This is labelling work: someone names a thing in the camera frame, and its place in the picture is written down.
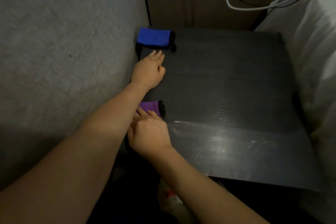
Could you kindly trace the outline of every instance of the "person's right arm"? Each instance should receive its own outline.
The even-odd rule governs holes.
[[[267,223],[247,205],[190,165],[172,146],[167,124],[138,108],[130,146],[147,159],[201,223]]]

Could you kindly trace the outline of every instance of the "gray wall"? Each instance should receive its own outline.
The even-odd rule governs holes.
[[[0,1],[0,188],[128,83],[145,0]]]

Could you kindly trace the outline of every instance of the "purple cloth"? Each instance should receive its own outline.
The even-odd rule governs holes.
[[[159,101],[154,102],[141,102],[139,105],[145,112],[148,110],[156,112],[156,114],[161,117],[160,110],[159,110]]]
[[[144,45],[167,46],[171,30],[140,28],[137,42]]]

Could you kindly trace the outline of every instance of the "folded purple cloth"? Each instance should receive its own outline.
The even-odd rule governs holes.
[[[160,109],[159,109],[159,101],[154,101],[154,102],[141,102],[139,105],[145,112],[148,112],[148,110],[150,111],[154,111],[156,112],[156,114],[161,117],[160,114]]]

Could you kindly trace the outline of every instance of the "black table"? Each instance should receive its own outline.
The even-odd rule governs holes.
[[[176,150],[209,176],[321,190],[323,180],[291,97],[294,73],[279,34],[179,29],[164,51],[162,99]],[[152,50],[144,48],[141,58]]]

